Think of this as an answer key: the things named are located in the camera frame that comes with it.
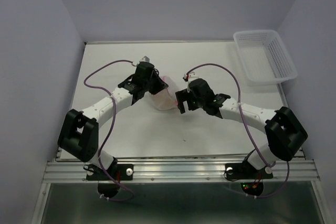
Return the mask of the white mesh laundry bag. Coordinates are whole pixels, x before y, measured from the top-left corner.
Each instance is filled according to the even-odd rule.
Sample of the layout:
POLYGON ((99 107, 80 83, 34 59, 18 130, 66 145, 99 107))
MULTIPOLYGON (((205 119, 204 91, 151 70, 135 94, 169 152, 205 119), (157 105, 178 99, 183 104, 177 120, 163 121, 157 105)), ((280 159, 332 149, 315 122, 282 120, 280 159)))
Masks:
POLYGON ((177 109, 178 102, 175 95, 179 90, 177 84, 169 76, 160 76, 160 78, 168 87, 155 95, 149 96, 153 106, 160 111, 177 109))

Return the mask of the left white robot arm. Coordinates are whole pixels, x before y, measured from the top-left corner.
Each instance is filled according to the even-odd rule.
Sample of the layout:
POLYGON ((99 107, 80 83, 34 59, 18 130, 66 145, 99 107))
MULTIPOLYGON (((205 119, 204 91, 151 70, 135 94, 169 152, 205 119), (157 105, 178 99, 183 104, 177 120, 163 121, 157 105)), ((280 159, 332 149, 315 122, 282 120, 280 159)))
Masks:
POLYGON ((108 121, 114 123, 118 112, 134 105, 147 92, 156 95, 167 88, 168 84, 160 78, 153 64, 139 62, 134 74, 112 92, 102 88, 107 93, 105 98, 81 111, 71 109, 67 112, 58 146, 80 161, 93 165, 104 178, 114 179, 118 173, 117 160, 102 149, 100 128, 108 121))

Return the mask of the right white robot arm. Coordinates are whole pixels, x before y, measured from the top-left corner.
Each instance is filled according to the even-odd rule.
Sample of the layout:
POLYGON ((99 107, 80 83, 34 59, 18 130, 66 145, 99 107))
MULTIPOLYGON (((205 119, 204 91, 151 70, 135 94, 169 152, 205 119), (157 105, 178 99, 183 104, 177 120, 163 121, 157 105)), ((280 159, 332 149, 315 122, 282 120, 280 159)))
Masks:
POLYGON ((210 116, 242 123, 244 128, 253 127, 266 135, 267 144, 255 147, 242 162, 225 165, 224 176, 230 181, 272 178, 270 166, 276 161, 291 161, 308 138, 288 107, 272 110, 240 103, 229 95, 214 93, 201 78, 189 82, 175 95, 181 113, 202 109, 210 116))

